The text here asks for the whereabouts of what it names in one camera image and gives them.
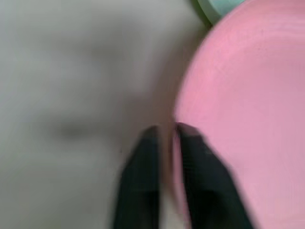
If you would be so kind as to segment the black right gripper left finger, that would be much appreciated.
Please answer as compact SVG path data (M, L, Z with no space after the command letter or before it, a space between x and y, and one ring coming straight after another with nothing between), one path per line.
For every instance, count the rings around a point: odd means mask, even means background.
M157 229L160 215L159 133L151 126L140 135L122 170L114 229Z

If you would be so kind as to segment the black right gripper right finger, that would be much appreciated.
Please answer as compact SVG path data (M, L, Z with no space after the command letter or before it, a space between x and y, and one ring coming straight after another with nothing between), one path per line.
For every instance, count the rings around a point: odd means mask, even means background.
M254 228L228 169L199 131L184 123L176 130L191 228Z

